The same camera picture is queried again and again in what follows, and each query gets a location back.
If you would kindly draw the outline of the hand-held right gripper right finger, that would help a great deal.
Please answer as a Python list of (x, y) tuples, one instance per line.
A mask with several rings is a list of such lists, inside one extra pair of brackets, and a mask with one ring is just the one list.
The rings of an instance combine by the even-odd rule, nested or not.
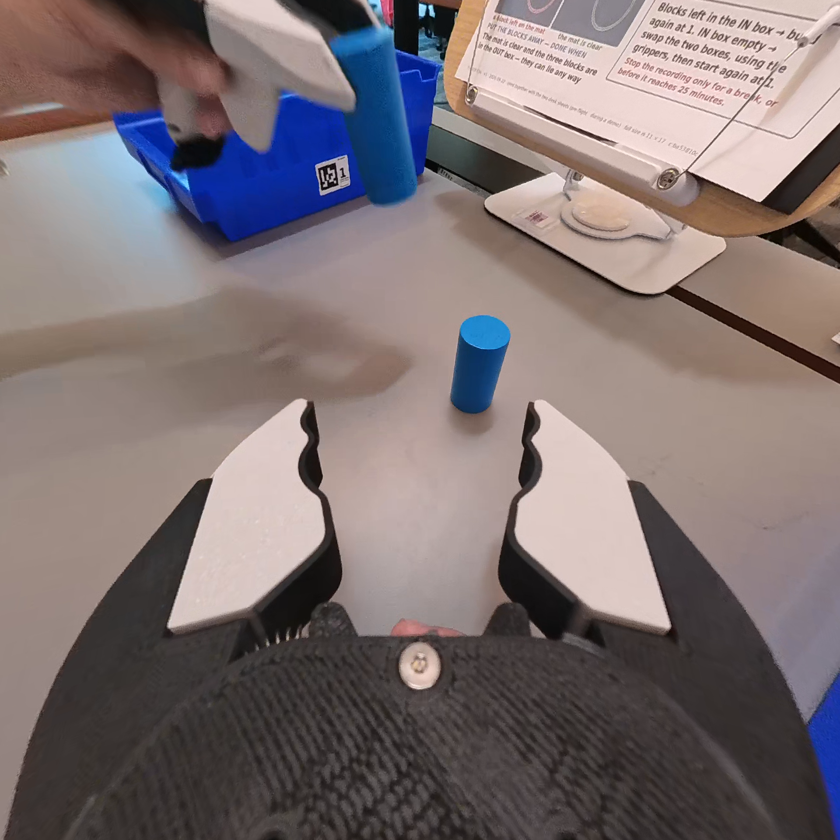
[(549, 639), (606, 623), (655, 637), (672, 629), (631, 482), (603, 446), (544, 400), (521, 434), (498, 579)]

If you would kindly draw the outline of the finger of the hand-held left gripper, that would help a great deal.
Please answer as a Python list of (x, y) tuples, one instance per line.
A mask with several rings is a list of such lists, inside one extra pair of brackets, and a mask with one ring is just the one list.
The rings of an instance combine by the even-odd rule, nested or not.
[(289, 1), (289, 6), (327, 34), (348, 34), (382, 26), (367, 1)]
[(229, 69), (351, 112), (355, 92), (321, 31), (274, 1), (205, 2), (211, 47)]

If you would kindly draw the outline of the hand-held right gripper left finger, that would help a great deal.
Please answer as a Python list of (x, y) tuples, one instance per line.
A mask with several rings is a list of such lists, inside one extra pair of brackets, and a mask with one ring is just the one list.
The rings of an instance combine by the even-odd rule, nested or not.
[(168, 631), (245, 621), (256, 636), (299, 635), (342, 580), (321, 483), (315, 406), (299, 398), (214, 471)]

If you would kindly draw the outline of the blue cylinder block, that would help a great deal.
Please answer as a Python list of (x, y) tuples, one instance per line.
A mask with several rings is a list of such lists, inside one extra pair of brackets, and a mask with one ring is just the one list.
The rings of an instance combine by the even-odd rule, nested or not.
[(450, 401), (462, 413), (479, 414), (491, 405), (511, 332), (504, 321), (482, 314), (458, 331)]
[(371, 26), (330, 46), (355, 93), (344, 118), (365, 192), (380, 207), (403, 203), (417, 190), (417, 172), (392, 34)]

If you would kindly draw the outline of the blue bin with tag label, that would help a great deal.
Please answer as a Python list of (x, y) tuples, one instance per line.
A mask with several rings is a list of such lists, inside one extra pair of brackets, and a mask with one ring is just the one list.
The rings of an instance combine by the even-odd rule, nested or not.
[(293, 93), (280, 100), (267, 152), (231, 133), (215, 163), (202, 169), (172, 169), (175, 143), (161, 111), (118, 113), (113, 121), (149, 176), (233, 242), (367, 193), (345, 116)]

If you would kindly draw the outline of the blue plastic bin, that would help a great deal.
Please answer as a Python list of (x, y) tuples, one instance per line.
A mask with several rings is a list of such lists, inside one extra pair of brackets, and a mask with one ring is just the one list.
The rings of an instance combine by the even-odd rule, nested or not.
[(808, 723), (817, 762), (822, 772), (833, 828), (839, 838), (839, 695), (827, 694)]

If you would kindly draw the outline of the person's right hand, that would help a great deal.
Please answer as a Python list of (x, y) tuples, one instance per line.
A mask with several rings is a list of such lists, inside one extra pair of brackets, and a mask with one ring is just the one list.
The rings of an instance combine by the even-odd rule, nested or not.
[(392, 637), (463, 637), (465, 634), (445, 626), (436, 626), (422, 623), (415, 619), (403, 618), (392, 628)]

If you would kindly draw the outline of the white board stand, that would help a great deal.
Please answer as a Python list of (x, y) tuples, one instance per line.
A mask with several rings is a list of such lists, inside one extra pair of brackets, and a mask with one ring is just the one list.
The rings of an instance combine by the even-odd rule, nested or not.
[(556, 172), (489, 196), (485, 209), (553, 252), (643, 296), (676, 287), (721, 256), (701, 233), (578, 172)]

